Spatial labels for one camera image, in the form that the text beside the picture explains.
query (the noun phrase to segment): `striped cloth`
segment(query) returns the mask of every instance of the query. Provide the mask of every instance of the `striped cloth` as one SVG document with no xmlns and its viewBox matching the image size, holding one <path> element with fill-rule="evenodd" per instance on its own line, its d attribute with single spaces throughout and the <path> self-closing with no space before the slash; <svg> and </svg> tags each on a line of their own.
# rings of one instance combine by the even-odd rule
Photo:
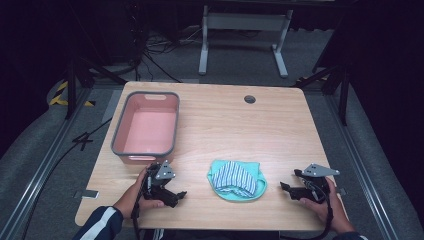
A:
<svg viewBox="0 0 424 240">
<path fill-rule="evenodd" d="M 215 191 L 234 193 L 240 197 L 255 197 L 256 179 L 242 166 L 229 161 L 212 175 Z"/>
</svg>

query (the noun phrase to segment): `wooden table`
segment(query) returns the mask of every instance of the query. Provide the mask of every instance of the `wooden table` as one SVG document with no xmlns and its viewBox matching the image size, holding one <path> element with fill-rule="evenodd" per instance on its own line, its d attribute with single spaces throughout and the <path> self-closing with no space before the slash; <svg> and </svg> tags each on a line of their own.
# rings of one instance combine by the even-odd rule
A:
<svg viewBox="0 0 424 240">
<path fill-rule="evenodd" d="M 133 91 L 172 91 L 180 97 L 174 159 L 176 177 L 166 185 L 187 191 L 175 208 L 147 210 L 142 228 L 322 230 L 314 213 L 283 192 L 280 181 L 301 187 L 294 169 L 311 163 L 328 167 L 303 92 L 295 88 L 130 82 L 125 85 L 87 189 L 97 199 L 82 199 L 76 223 L 83 225 L 98 206 L 115 203 L 134 183 L 143 165 L 126 165 L 113 154 L 111 140 L 127 95 Z M 253 104 L 244 97 L 256 98 Z M 259 162 L 268 188 L 252 202 L 221 199 L 206 175 L 215 159 Z"/>
</svg>

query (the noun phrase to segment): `rectangular container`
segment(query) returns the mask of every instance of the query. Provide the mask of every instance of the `rectangular container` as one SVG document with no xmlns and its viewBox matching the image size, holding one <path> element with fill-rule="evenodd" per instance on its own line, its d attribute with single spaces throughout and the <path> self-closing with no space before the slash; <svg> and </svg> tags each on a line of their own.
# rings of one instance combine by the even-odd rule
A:
<svg viewBox="0 0 424 240">
<path fill-rule="evenodd" d="M 127 164 L 171 162 L 179 97 L 173 92 L 128 95 L 112 139 L 112 151 Z"/>
</svg>

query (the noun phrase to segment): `sleeve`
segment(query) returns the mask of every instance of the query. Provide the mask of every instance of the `sleeve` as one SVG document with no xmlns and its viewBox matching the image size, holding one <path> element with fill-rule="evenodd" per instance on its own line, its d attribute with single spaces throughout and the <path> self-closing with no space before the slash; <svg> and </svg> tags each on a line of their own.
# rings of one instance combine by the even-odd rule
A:
<svg viewBox="0 0 424 240">
<path fill-rule="evenodd" d="M 333 240 L 368 240 L 368 238 L 361 236 L 358 232 L 346 232 L 334 237 Z"/>
<path fill-rule="evenodd" d="M 99 207 L 72 239 L 113 239 L 121 231 L 123 220 L 122 213 L 118 209 Z"/>
</svg>

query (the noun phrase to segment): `turquoise cloth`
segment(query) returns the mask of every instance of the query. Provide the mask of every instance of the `turquoise cloth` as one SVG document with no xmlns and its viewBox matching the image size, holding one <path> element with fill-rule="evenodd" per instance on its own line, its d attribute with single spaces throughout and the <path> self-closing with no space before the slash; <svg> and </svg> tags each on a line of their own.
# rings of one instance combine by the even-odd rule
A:
<svg viewBox="0 0 424 240">
<path fill-rule="evenodd" d="M 221 198 L 229 201 L 251 201 L 262 196 L 267 187 L 259 166 L 257 162 L 215 160 L 207 178 L 212 189 Z"/>
</svg>

